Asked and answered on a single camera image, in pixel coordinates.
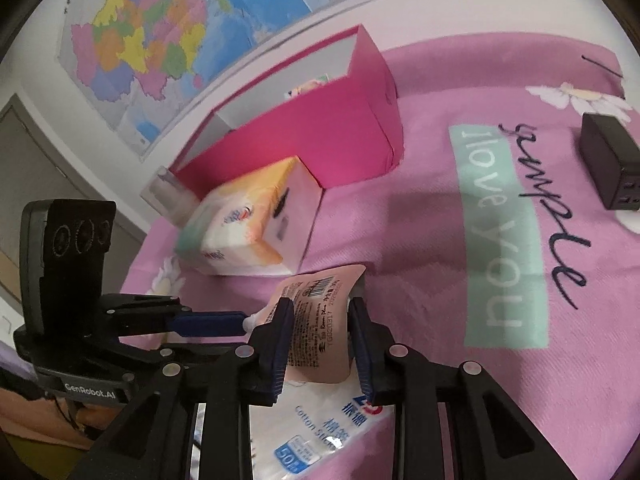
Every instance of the mint green rectangle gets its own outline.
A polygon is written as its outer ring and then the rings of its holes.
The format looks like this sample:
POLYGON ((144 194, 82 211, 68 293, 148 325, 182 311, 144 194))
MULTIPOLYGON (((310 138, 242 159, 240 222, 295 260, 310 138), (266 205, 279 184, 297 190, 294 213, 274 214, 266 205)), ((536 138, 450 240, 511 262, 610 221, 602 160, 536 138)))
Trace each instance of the mint green rectangle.
POLYGON ((465 346, 546 348, 548 296, 540 228, 494 126, 449 128, 465 217, 465 346))

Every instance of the open box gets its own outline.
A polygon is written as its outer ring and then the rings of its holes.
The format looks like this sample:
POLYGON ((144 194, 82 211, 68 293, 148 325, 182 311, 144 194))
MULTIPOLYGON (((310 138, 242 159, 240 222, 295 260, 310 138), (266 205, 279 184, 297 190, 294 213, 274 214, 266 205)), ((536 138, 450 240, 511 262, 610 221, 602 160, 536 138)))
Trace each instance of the open box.
POLYGON ((363 26, 287 59, 214 108, 169 171, 202 199, 220 184, 295 155, 325 189, 399 164, 396 85, 363 26), (328 83, 286 95, 324 75, 328 83))

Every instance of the white flower print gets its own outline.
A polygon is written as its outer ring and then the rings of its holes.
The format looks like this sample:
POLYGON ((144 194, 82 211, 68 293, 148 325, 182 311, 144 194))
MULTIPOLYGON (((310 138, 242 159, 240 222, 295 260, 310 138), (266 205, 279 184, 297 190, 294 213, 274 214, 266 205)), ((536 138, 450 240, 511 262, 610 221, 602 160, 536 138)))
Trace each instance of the white flower print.
POLYGON ((527 86, 527 92, 540 97, 545 103, 564 110, 569 103, 580 115, 584 113, 613 115, 625 123, 631 122, 631 117, 625 110, 633 108, 622 98, 615 95, 603 94, 591 90, 574 88, 570 83, 562 83, 560 88, 551 86, 527 86))
POLYGON ((183 285, 184 278, 180 277, 180 263, 178 258, 172 256, 164 259, 163 266, 146 293, 153 296, 177 296, 183 285))
POLYGON ((616 211, 616 218, 631 232, 640 235, 640 211, 616 211))

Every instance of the orange and white tissue package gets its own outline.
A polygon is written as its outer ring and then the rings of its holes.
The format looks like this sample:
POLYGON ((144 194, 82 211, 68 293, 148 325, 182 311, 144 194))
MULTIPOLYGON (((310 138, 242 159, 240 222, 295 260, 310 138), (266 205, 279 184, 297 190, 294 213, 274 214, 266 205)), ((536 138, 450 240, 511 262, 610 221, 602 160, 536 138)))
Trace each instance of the orange and white tissue package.
POLYGON ((205 274, 295 274, 321 197, 299 158, 286 158, 211 191, 180 232, 175 252, 205 274))

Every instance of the white plastic package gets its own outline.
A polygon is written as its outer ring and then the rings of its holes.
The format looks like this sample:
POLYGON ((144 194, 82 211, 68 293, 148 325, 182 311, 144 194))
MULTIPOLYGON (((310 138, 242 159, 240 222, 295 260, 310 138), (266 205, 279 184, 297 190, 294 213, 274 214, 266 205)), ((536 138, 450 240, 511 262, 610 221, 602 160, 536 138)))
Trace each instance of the white plastic package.
MULTIPOLYGON (((205 404, 198 407, 194 438, 200 443, 205 404)), ((355 365, 339 384, 284 384, 272 408, 250 406, 254 480, 304 478, 333 453, 392 415, 392 406, 371 406, 355 365)), ((199 452, 194 447, 191 478, 198 480, 199 452)))

